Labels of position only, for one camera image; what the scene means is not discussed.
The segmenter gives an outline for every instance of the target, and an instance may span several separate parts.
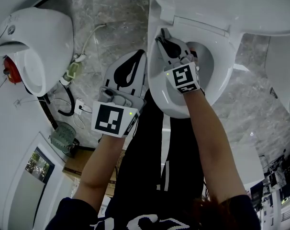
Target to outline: white toilet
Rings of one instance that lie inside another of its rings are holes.
[[[265,72],[278,99],[290,114],[290,36],[271,38]]]
[[[149,88],[165,114],[188,118],[183,96],[164,75],[166,66],[154,40],[161,28],[196,49],[200,84],[212,105],[230,79],[244,33],[290,35],[290,0],[150,0]]]
[[[23,83],[35,96],[45,95],[56,85],[71,62],[73,50],[72,21],[57,11],[19,10],[0,26],[0,56],[13,60]]]

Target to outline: gray marble floor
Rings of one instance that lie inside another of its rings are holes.
[[[82,74],[72,82],[70,88],[75,98],[81,98],[92,107],[98,98],[107,67],[120,56],[147,48],[147,22],[149,0],[49,0],[41,6],[69,15],[74,25],[75,53],[81,53],[82,47],[98,24],[106,27],[99,29],[90,39],[86,48]],[[227,88],[213,105],[220,118],[232,148],[256,147],[259,155],[265,154],[273,160],[287,149],[290,152],[290,115],[278,99],[269,94],[270,84],[265,75],[265,58],[269,37],[244,35],[236,57],[236,63],[244,65],[250,71],[234,70]],[[50,97],[68,100],[62,86],[56,86]],[[77,131],[77,138],[84,146],[95,147],[100,134],[91,131],[91,114],[83,113],[65,117],[57,113],[58,109],[70,107],[62,101],[50,105],[56,120],[71,124]],[[168,129],[167,118],[164,128]]]

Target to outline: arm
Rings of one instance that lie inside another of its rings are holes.
[[[210,197],[219,203],[245,195],[225,130],[201,91],[184,94]]]
[[[121,154],[125,138],[103,135],[81,175],[74,198],[89,203],[99,212],[109,180]]]

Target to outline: electrical socket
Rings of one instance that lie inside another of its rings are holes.
[[[81,108],[83,108],[84,106],[84,102],[82,99],[76,99],[76,105],[75,105],[75,110],[74,112],[78,115],[81,115],[82,110],[79,108],[81,106]]]

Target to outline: hair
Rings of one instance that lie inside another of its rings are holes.
[[[195,199],[188,211],[185,214],[191,218],[195,224],[200,226],[200,229],[227,229],[238,230],[233,215],[229,208],[230,200],[219,204],[216,198],[211,201],[208,199]]]

